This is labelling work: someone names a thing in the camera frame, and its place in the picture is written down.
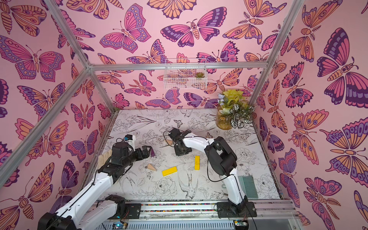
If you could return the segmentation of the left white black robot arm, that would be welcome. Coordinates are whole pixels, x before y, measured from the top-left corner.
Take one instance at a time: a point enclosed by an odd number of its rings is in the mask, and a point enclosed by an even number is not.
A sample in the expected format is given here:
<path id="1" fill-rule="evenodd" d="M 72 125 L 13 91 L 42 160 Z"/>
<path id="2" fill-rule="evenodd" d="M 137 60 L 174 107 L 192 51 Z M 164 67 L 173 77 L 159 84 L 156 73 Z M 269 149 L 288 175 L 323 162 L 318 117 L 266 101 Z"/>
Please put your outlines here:
<path id="1" fill-rule="evenodd" d="M 131 169 L 137 161 L 150 157 L 151 146 L 134 149 L 131 142 L 122 141 L 113 145 L 111 156 L 96 170 L 92 180 L 74 198 L 53 213 L 44 214 L 39 230 L 94 230 L 110 218 L 128 216 L 126 199 L 108 195 L 95 209 L 98 198 Z"/>

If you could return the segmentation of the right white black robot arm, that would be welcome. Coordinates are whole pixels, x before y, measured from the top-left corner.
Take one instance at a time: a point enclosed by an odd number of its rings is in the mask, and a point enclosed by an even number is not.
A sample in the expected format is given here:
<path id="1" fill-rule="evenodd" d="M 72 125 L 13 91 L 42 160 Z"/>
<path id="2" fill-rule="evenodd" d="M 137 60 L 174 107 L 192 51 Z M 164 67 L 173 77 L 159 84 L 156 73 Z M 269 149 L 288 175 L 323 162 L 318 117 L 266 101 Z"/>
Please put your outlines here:
<path id="1" fill-rule="evenodd" d="M 208 139 L 190 130 L 182 132 L 177 128 L 169 131 L 168 136 L 177 156 L 187 155 L 194 149 L 205 153 L 208 166 L 212 167 L 226 186 L 229 202 L 241 208 L 246 206 L 248 198 L 240 186 L 237 156 L 223 137 Z"/>

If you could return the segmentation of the short yellow block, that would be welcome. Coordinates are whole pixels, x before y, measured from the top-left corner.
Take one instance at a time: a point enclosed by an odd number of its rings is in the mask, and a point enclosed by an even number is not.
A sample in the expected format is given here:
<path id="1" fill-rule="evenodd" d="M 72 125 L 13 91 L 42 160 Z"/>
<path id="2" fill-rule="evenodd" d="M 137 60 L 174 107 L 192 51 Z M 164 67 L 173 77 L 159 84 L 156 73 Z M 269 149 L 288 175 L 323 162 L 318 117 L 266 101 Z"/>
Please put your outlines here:
<path id="1" fill-rule="evenodd" d="M 199 171 L 200 170 L 200 156 L 195 156 L 195 170 Z"/>

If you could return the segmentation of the beige work glove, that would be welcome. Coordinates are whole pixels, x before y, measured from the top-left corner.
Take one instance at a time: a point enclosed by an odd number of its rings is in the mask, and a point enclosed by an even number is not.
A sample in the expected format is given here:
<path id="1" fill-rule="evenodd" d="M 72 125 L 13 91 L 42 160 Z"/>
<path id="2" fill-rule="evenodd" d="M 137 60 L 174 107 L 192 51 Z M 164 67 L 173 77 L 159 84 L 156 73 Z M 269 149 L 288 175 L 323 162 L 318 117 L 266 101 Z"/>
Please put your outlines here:
<path id="1" fill-rule="evenodd" d="M 109 162 L 109 158 L 112 156 L 112 150 L 108 150 L 98 156 L 97 169 L 100 169 L 106 162 Z"/>

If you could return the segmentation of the long yellow block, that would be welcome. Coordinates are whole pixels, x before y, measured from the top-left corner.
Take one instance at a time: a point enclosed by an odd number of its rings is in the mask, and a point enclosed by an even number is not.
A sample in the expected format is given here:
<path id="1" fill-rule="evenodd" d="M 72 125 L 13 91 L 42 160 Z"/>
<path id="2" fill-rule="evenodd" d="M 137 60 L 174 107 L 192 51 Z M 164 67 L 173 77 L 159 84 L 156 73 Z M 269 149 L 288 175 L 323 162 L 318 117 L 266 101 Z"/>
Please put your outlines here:
<path id="1" fill-rule="evenodd" d="M 177 167 L 174 166 L 174 167 L 171 167 L 169 169 L 163 170 L 162 171 L 162 175 L 163 176 L 168 176 L 168 175 L 171 175 L 173 173 L 176 173 L 177 171 L 178 171 Z"/>

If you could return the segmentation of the potted plant amber vase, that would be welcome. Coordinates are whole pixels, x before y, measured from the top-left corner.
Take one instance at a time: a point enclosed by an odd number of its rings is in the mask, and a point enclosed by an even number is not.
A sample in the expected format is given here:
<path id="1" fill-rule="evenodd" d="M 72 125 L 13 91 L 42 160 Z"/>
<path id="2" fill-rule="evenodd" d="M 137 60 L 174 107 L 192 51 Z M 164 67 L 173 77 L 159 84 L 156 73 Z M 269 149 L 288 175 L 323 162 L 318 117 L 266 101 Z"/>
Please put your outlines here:
<path id="1" fill-rule="evenodd" d="M 227 90 L 218 94 L 216 125 L 222 130 L 241 129 L 254 120 L 255 108 L 249 105 L 241 90 Z"/>

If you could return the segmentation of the teal dustpan brush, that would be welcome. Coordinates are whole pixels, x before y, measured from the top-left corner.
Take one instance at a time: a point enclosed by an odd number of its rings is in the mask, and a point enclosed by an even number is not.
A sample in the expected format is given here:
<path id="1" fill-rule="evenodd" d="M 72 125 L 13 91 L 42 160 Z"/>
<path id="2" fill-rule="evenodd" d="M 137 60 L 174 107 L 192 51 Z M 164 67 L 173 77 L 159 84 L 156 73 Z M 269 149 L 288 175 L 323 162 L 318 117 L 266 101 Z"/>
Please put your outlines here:
<path id="1" fill-rule="evenodd" d="M 239 175 L 239 186 L 242 191 L 247 195 L 248 199 L 258 199 L 258 193 L 256 190 L 254 178 L 251 175 Z"/>

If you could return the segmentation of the small succulent in basket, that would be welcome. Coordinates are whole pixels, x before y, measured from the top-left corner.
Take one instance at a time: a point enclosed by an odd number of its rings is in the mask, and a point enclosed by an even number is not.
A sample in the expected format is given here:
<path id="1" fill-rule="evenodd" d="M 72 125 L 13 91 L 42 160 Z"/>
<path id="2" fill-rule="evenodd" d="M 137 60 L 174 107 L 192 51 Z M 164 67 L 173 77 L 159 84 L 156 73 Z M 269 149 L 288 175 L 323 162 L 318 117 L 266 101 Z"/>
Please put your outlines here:
<path id="1" fill-rule="evenodd" d="M 203 73 L 203 72 L 197 72 L 195 74 L 195 76 L 196 76 L 196 78 L 204 78 L 205 77 L 205 73 Z"/>

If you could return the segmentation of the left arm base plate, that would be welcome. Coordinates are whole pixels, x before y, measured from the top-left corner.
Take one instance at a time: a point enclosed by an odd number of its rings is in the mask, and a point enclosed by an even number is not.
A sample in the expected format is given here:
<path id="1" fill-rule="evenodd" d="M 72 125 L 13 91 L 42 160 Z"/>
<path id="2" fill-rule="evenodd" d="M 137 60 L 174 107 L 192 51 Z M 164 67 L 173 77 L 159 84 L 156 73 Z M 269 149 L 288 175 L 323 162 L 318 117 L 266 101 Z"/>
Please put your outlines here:
<path id="1" fill-rule="evenodd" d="M 115 215 L 108 219 L 139 219 L 141 203 L 118 204 Z"/>

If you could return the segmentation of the front aluminium rail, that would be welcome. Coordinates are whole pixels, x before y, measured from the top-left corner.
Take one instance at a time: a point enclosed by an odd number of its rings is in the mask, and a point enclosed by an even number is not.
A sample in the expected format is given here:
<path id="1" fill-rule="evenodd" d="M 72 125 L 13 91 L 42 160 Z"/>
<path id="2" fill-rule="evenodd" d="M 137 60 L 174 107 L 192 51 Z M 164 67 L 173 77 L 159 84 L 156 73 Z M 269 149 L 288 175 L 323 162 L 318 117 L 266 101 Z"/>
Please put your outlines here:
<path id="1" fill-rule="evenodd" d="M 219 218 L 214 201 L 141 203 L 139 219 L 108 219 L 94 230 L 302 230 L 290 201 L 254 200 L 257 217 Z"/>

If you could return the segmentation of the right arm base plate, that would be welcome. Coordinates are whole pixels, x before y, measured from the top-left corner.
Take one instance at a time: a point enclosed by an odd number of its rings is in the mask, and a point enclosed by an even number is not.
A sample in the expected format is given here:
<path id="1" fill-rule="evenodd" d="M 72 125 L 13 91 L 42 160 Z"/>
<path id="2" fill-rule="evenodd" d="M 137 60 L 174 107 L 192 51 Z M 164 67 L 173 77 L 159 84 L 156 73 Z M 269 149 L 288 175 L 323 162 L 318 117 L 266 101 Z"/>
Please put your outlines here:
<path id="1" fill-rule="evenodd" d="M 254 202 L 242 202 L 238 205 L 232 202 L 218 202 L 216 210 L 219 218 L 257 217 Z"/>

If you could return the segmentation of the aluminium frame structure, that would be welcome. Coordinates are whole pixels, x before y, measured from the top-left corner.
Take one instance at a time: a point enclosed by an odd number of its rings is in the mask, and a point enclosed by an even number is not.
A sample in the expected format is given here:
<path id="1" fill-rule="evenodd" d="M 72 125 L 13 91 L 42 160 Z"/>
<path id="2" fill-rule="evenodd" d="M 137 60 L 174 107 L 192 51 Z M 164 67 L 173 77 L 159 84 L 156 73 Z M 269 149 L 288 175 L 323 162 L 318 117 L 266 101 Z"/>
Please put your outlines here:
<path id="1" fill-rule="evenodd" d="M 72 34 L 66 20 L 61 14 L 59 7 L 54 1 L 46 1 L 49 12 L 56 19 L 58 25 L 61 27 L 62 31 L 65 33 L 67 40 L 69 41 L 71 47 L 74 49 L 80 63 L 83 65 L 82 72 L 78 75 L 76 80 L 74 80 L 71 85 L 66 89 L 65 93 L 56 101 L 56 103 L 51 107 L 51 109 L 46 113 L 46 115 L 41 119 L 38 124 L 35 125 L 33 130 L 29 135 L 26 136 L 12 152 L 9 157 L 1 166 L 1 185 L 4 185 L 6 181 L 11 177 L 13 172 L 21 164 L 23 159 L 27 156 L 33 145 L 40 138 L 40 136 L 46 131 L 46 129 L 52 124 L 52 122 L 60 114 L 61 110 L 66 106 L 67 102 L 72 98 L 74 93 L 77 91 L 79 86 L 86 78 L 91 78 L 93 80 L 98 92 L 100 93 L 102 99 L 111 111 L 114 111 L 114 107 L 110 99 L 108 99 L 107 92 L 104 90 L 99 80 L 96 77 L 96 71 L 108 71 L 108 70 L 167 70 L 168 68 L 174 69 L 197 69 L 200 67 L 200 63 L 173 63 L 173 64 L 114 64 L 114 65 L 94 65 L 88 63 L 86 56 L 84 55 L 82 49 L 77 44 L 74 35 Z M 230 69 L 230 68 L 248 68 L 248 67 L 260 67 L 264 70 L 263 74 L 268 74 L 271 70 L 271 64 L 276 60 L 276 56 L 280 51 L 281 46 L 286 40 L 291 27 L 298 16 L 299 10 L 302 8 L 304 1 L 293 1 L 291 8 L 287 13 L 283 21 L 283 26 L 281 32 L 277 38 L 276 43 L 273 46 L 273 50 L 270 53 L 269 58 L 266 62 L 221 62 L 221 63 L 208 63 L 207 68 L 216 69 Z"/>

